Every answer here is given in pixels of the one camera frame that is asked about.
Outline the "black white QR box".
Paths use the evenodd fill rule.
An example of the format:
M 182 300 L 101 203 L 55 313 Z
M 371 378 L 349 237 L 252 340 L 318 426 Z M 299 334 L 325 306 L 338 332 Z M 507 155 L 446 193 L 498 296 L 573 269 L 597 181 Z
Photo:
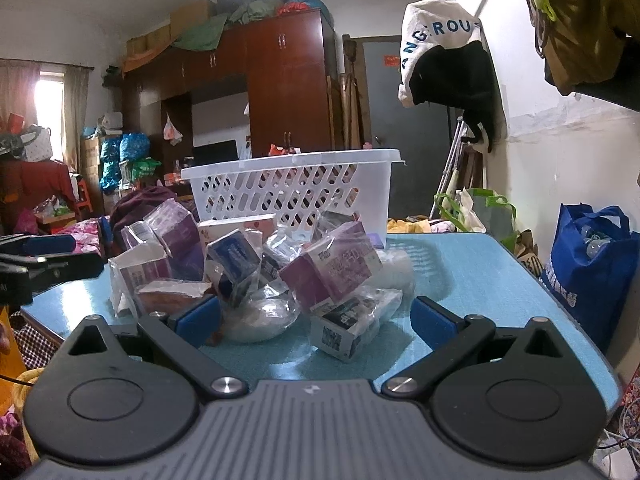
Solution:
M 310 344 L 342 362 L 352 362 L 378 336 L 372 299 L 355 296 L 310 323 Z

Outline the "maroon clothing pile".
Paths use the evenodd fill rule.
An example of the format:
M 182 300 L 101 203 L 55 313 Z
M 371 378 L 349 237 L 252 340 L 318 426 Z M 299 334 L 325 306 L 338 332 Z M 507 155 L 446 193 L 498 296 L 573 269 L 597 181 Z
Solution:
M 144 217 L 160 206 L 165 200 L 177 198 L 177 194 L 163 186 L 148 186 L 135 190 L 119 200 L 110 215 L 110 227 L 114 236 L 114 243 L 120 250 L 126 245 L 122 238 L 122 229 Z

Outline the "large purple carton box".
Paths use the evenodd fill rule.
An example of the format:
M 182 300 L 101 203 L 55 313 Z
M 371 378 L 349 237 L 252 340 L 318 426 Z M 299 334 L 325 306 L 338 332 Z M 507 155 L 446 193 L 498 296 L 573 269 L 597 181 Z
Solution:
M 279 271 L 299 307 L 322 315 L 382 270 L 360 221 L 346 222 L 304 249 Z

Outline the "blue white small box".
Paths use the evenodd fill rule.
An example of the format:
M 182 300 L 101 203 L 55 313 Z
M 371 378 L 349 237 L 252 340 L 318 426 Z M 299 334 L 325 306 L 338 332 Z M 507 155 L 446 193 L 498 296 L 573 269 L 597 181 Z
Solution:
M 258 253 L 240 230 L 206 246 L 204 278 L 229 307 L 239 307 L 245 297 L 257 289 L 259 267 Z

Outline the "blue plastic bags stack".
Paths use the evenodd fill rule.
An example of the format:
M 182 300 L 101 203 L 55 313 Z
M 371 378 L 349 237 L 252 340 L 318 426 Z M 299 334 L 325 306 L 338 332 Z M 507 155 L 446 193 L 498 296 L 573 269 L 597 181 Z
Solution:
M 112 194 L 122 180 L 119 165 L 145 158 L 150 152 L 150 140 L 142 132 L 127 132 L 120 136 L 106 136 L 101 144 L 100 161 L 102 176 L 100 189 L 104 194 Z

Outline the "red white packet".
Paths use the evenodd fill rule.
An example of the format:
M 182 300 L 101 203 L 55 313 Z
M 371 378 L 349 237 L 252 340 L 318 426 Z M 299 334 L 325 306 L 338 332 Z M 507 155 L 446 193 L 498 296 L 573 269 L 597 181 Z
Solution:
M 136 289 L 134 302 L 143 314 L 175 314 L 205 298 L 211 289 L 212 284 L 201 281 L 154 280 Z

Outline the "brown hanging bag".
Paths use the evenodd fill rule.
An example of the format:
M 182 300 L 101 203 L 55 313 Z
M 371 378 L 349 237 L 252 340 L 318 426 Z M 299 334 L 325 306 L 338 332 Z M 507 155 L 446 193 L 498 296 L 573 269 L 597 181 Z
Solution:
M 639 0 L 526 0 L 544 80 L 639 109 Z

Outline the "blue shopping bag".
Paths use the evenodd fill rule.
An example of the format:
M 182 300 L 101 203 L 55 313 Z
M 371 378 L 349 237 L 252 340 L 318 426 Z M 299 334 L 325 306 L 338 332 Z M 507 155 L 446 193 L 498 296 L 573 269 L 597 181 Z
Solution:
M 639 264 L 639 234 L 619 206 L 561 205 L 540 280 L 601 351 L 608 350 Z

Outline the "grey door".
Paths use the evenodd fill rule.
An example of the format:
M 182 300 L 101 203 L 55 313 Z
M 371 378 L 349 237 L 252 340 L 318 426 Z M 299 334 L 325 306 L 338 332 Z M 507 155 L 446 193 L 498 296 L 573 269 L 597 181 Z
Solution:
M 372 145 L 394 148 L 390 209 L 393 219 L 430 213 L 454 132 L 454 112 L 440 104 L 404 107 L 400 84 L 399 39 L 370 38 L 362 43 Z

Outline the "white plastic laundry basket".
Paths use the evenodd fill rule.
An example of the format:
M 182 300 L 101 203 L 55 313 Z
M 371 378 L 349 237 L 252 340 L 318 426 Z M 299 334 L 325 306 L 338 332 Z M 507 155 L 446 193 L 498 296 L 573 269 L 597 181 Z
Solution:
M 311 236 L 323 211 L 350 214 L 386 241 L 394 148 L 267 156 L 186 168 L 202 220 L 273 214 L 292 231 Z

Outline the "green white tote bag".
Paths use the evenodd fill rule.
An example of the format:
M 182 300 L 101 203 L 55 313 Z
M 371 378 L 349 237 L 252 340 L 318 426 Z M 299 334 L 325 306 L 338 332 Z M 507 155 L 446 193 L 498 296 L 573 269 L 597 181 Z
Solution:
M 514 252 L 518 231 L 516 208 L 506 196 L 490 188 L 464 188 L 434 196 L 440 218 L 451 222 L 458 232 L 484 233 Z

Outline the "metal crutches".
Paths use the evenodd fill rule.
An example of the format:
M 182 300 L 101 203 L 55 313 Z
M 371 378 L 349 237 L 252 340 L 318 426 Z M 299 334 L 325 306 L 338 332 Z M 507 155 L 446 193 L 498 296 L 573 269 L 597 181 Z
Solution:
M 459 116 L 456 130 L 454 130 L 454 138 L 451 141 L 447 160 L 434 195 L 433 205 L 430 211 L 431 220 L 436 218 L 437 205 L 438 201 L 442 198 L 442 194 L 451 195 L 456 188 L 463 150 L 470 144 L 470 140 L 469 126 L 464 122 L 463 117 Z

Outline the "black television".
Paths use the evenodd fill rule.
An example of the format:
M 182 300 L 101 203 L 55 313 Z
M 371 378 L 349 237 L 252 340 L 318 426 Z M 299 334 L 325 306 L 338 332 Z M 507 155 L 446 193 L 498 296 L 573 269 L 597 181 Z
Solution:
M 193 159 L 195 166 L 234 162 L 239 159 L 235 140 L 225 140 L 212 144 L 194 146 Z

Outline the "clear bagged white roll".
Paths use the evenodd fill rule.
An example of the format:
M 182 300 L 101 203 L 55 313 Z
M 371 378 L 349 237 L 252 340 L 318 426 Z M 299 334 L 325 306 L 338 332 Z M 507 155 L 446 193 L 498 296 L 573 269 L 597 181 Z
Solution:
M 288 286 L 275 281 L 246 296 L 239 306 L 224 307 L 221 333 L 239 344 L 258 344 L 282 335 L 298 316 Z

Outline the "white hooded jacket hanging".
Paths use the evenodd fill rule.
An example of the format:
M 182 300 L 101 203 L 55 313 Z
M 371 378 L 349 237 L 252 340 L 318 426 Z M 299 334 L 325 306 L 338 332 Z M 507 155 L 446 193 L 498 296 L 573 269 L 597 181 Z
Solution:
M 398 100 L 404 107 L 435 103 L 462 111 L 472 143 L 491 152 L 498 84 L 482 22 L 450 0 L 406 6 L 401 24 Z

